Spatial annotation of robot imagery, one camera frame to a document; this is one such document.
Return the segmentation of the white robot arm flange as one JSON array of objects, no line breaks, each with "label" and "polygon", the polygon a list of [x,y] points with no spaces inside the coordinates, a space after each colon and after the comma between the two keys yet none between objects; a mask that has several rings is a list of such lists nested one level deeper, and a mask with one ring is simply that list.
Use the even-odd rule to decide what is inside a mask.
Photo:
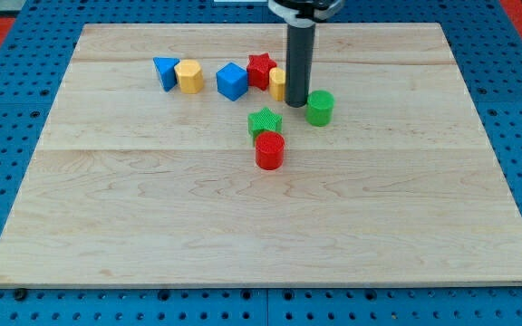
[{"label": "white robot arm flange", "polygon": [[308,28],[327,21],[341,11],[345,0],[268,0],[267,5],[287,24]]}]

